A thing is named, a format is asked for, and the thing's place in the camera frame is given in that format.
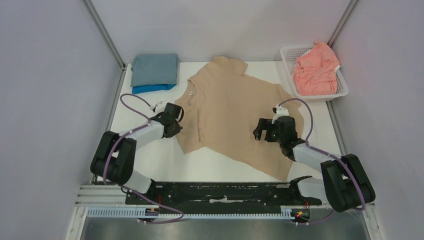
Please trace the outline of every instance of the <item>metal frame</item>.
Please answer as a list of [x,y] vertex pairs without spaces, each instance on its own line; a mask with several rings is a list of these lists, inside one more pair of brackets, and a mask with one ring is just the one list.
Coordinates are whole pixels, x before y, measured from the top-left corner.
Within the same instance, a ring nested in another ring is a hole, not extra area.
[[[176,219],[180,214],[148,214],[150,207],[89,207],[87,217],[90,218],[131,218],[131,219]],[[253,213],[253,214],[184,214],[182,219],[274,219],[291,220],[292,209],[281,207],[281,213]]]
[[340,32],[345,27],[346,22],[348,21],[349,17],[351,16],[353,10],[357,6],[359,0],[350,0],[349,4],[347,5],[346,9],[344,10],[343,15],[341,16],[340,20],[337,23],[337,26],[335,27],[334,31],[332,32],[329,40],[328,40],[328,46],[332,48],[339,38]]
[[93,19],[93,22],[95,23],[98,30],[100,31],[101,36],[106,41],[106,44],[109,47],[110,52],[113,54],[113,58],[115,58],[115,61],[118,64],[119,68],[121,70],[124,70],[125,63],[122,60],[122,57],[119,54],[117,48],[115,47],[114,42],[111,39],[111,36],[109,36],[109,33],[106,30],[105,25],[103,24],[102,19],[97,13],[96,8],[94,7],[92,1],[91,0],[81,0],[81,1],[82,3],[84,3],[85,7],[87,8],[87,11],[90,14],[91,18]]
[[[118,100],[119,100],[119,93],[121,92],[121,88],[124,82],[124,77],[125,77],[125,73],[126,73],[126,66],[125,63],[123,62],[121,56],[119,55],[115,45],[113,44],[113,41],[111,40],[102,20],[100,19],[93,3],[91,0],[81,0],[84,5],[86,6],[88,13],[91,15],[91,17],[93,18],[94,23],[96,24],[97,28],[100,31],[100,34],[102,35],[102,37],[104,38],[106,44],[108,45],[111,53],[113,54],[113,57],[116,61],[116,63],[118,64],[118,66],[121,68],[121,74],[119,77],[119,82],[117,84],[117,88],[115,91],[115,95],[113,98],[113,104],[112,104],[112,108],[110,110],[110,114],[109,114],[109,118],[108,118],[108,122],[107,122],[107,126],[106,126],[106,130],[109,130],[111,128],[112,125],[112,121],[113,121],[113,117],[115,115],[115,110],[118,104]],[[342,31],[342,29],[344,28],[344,26],[346,25],[347,20],[349,19],[352,11],[354,10],[354,8],[357,6],[357,3],[359,2],[359,0],[351,0],[348,4],[348,6],[346,7],[341,19],[339,20],[337,26],[335,27],[332,35],[329,38],[328,41],[328,45],[330,47],[333,47],[335,42],[337,41],[340,32]],[[330,114],[330,118],[334,127],[334,131],[336,134],[336,139],[337,142],[339,144],[340,147],[340,152],[342,154],[346,154],[347,153],[347,147],[345,145],[345,141],[343,139],[343,134],[342,134],[342,130],[340,128],[340,124],[338,121],[338,117],[337,114],[335,112],[334,109],[334,105],[331,101],[327,102],[327,108]],[[78,193],[78,197],[76,199],[76,203],[75,203],[75,207],[74,207],[74,211],[72,214],[72,218],[71,218],[71,222],[69,224],[69,228],[68,231],[66,233],[66,240],[79,240],[81,237],[81,234],[83,232],[83,227],[84,227],[84,223],[85,220],[90,214],[96,213],[93,210],[131,210],[133,212],[130,212],[128,214],[134,214],[134,211],[142,211],[145,209],[150,209],[150,208],[157,208],[158,206],[156,205],[125,205],[125,200],[126,200],[126,194],[123,193],[121,191],[121,188],[118,186],[109,186],[109,185],[82,185],[80,188],[80,191]],[[281,215],[284,217],[284,214],[291,209],[298,209],[298,208],[303,208],[304,206],[295,206],[295,205],[285,205],[285,206],[281,206]],[[311,209],[330,209],[331,207],[328,204],[325,205],[320,205],[320,206],[310,206]],[[100,214],[103,214],[103,217],[119,217],[122,218],[123,215],[122,214],[108,214],[107,212],[100,212]],[[367,208],[366,210],[363,212],[363,216],[365,219],[365,224],[370,236],[371,240],[382,240],[382,235],[380,233],[380,229],[378,226],[378,222],[377,222],[377,217],[376,217],[376,210],[375,210],[375,205],[373,203],[371,204],[367,204]],[[174,214],[170,214],[170,216],[165,216],[165,217],[175,217]],[[194,215],[194,216],[189,216],[192,218],[210,218],[210,217],[214,217],[214,216],[199,216],[199,215]],[[237,218],[237,219],[241,219],[243,218],[243,216],[225,216],[225,215],[220,215],[220,216],[215,216],[218,218]],[[257,219],[257,218],[274,218],[274,217],[280,217],[280,216],[247,216],[247,218],[252,218],[252,219]]]

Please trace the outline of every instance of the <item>pink cloth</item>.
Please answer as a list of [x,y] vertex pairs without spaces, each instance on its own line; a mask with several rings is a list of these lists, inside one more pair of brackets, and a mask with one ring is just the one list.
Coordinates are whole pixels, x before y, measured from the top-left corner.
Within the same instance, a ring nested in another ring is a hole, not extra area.
[[315,44],[310,52],[296,59],[293,82],[303,96],[335,94],[335,69],[340,62],[325,42],[316,41]]

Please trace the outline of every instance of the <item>beige t-shirt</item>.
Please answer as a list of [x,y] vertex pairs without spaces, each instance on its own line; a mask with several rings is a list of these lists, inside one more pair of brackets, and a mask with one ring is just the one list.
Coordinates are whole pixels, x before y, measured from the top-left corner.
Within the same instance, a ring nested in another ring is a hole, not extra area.
[[[256,141],[253,130],[259,118],[272,119],[272,108],[292,96],[279,84],[245,75],[247,66],[241,60],[217,56],[187,80],[185,93],[175,101],[184,109],[183,129],[176,138],[185,154],[208,147],[284,182],[292,161],[278,143],[264,140],[265,132]],[[301,136],[300,104],[292,101],[283,106]]]

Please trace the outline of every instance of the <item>metal floor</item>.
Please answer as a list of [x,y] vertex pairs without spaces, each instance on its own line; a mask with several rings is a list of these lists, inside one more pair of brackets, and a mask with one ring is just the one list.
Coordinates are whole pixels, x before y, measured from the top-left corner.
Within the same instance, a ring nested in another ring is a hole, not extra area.
[[[331,211],[313,209],[312,219]],[[287,220],[187,219],[180,222],[144,225],[131,218],[85,220],[82,240],[369,240],[363,214],[351,210],[309,226],[295,226]]]

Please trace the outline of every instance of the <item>folded gray shirt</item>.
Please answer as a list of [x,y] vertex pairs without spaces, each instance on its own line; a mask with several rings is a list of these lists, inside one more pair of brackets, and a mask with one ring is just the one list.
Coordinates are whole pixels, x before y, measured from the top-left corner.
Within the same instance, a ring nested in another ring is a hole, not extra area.
[[177,84],[179,63],[176,54],[139,54],[132,61],[131,87]]

